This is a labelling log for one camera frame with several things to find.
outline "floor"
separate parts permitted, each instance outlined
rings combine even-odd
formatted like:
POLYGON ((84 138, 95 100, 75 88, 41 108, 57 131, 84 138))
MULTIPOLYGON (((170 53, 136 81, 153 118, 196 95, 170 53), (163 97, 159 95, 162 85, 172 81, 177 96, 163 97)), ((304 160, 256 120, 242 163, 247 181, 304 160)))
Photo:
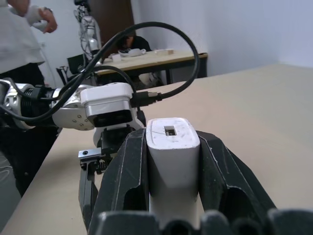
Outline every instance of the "floor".
POLYGON ((0 234, 18 205, 21 197, 9 162, 0 153, 0 234))

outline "person sitting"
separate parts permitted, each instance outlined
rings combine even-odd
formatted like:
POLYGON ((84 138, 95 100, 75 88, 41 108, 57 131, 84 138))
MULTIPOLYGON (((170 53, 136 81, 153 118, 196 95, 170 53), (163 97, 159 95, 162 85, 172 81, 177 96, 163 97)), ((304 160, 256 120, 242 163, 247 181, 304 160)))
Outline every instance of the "person sitting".
POLYGON ((140 36, 124 36, 117 41, 116 47, 119 50, 126 49, 145 49, 146 51, 152 51, 147 40, 140 36))

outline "person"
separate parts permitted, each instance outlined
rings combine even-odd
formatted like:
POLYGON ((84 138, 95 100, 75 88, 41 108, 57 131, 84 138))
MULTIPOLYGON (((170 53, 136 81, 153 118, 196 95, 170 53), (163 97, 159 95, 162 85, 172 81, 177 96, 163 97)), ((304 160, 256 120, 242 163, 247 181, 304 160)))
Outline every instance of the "person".
MULTIPOLYGON (((52 33, 57 29, 49 8, 30 6, 30 0, 0 0, 1 79, 10 77, 16 83, 45 85, 38 67, 44 59, 30 28, 42 20, 47 22, 43 33, 52 33)), ((13 167, 21 196, 36 175, 57 133, 56 127, 35 127, 27 131, 0 128, 0 151, 13 167)))
POLYGON ((126 49, 145 49, 146 51, 152 51, 147 40, 140 36, 124 36, 117 41, 116 47, 119 50, 126 49))

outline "black pants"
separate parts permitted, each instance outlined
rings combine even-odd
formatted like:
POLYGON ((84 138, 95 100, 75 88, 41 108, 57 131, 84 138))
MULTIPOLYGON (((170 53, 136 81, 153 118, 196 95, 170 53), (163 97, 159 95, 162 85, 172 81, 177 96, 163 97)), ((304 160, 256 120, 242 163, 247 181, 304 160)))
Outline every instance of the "black pants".
MULTIPOLYGON (((28 64, 0 76, 10 77, 16 83, 44 85, 44 77, 37 64, 28 64)), ((21 196, 53 146, 57 130, 56 127, 35 127, 27 131, 0 128, 0 150, 13 167, 21 196)))

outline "table surface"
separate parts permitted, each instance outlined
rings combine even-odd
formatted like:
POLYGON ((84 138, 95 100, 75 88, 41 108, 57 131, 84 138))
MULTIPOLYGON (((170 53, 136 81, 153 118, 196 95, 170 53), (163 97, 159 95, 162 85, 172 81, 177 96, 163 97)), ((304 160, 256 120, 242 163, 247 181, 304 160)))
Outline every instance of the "table surface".
MULTIPOLYGON (((312 208, 312 77, 313 69, 273 65, 202 78, 143 110, 147 119, 187 118, 195 129, 221 138, 277 207, 312 208)), ((93 148, 92 135, 62 131, 2 235, 86 234, 77 153, 93 148)))
MULTIPOLYGON (((200 53, 200 58, 207 58, 207 53, 200 53)), ((163 64, 187 61, 193 59, 191 51, 175 50, 171 55, 157 55, 154 51, 149 51, 144 55, 135 57, 122 57, 122 61, 113 62, 112 59, 105 59, 104 65, 115 66, 124 71, 146 68, 150 66, 158 66, 163 64)), ((111 70, 100 70, 96 72, 98 75, 113 73, 111 70)))

